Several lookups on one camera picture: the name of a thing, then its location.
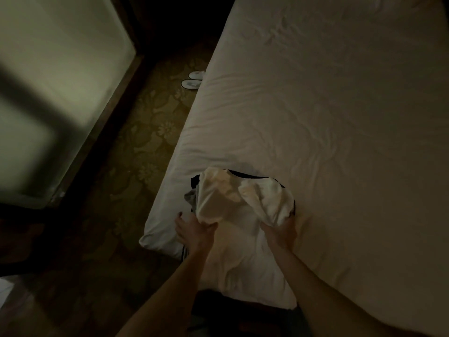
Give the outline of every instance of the folded clothing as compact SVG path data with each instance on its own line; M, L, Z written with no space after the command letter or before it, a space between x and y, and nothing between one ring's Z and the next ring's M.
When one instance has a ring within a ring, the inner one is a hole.
M295 296L267 245L260 221L283 223L294 210L289 190L272 178L245 179L209 167L199 176L196 215L218 222L200 289L230 298L284 309L296 307Z

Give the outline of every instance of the frosted glass panel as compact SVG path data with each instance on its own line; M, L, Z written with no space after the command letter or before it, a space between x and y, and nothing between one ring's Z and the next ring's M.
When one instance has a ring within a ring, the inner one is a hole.
M0 0L0 202L48 203L134 56L110 0Z

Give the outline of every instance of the slipper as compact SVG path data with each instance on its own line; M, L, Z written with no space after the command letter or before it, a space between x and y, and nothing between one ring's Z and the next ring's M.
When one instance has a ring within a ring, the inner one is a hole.
M201 80L187 79L181 82L181 86L188 90L198 90L200 85Z
M193 71L188 74L188 77L194 80L202 80L204 77L204 73L205 71Z

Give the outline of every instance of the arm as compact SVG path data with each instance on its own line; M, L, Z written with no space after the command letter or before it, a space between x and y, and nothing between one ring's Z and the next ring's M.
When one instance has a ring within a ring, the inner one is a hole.
M189 223L186 223L181 213L175 222L178 240L188 247L190 254L116 337L185 335L199 279L214 243L217 224L200 224L193 214Z
M402 336L405 333L370 316L319 279L293 254L291 249L297 235L293 215L279 227L264 223L261 227L314 336Z

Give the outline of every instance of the floral patterned carpet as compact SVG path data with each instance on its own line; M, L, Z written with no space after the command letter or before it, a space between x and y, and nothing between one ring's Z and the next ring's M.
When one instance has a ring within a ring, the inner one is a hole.
M181 80L206 68L216 42L152 69L48 268L5 277L0 336L114 336L178 266L138 239L196 95Z

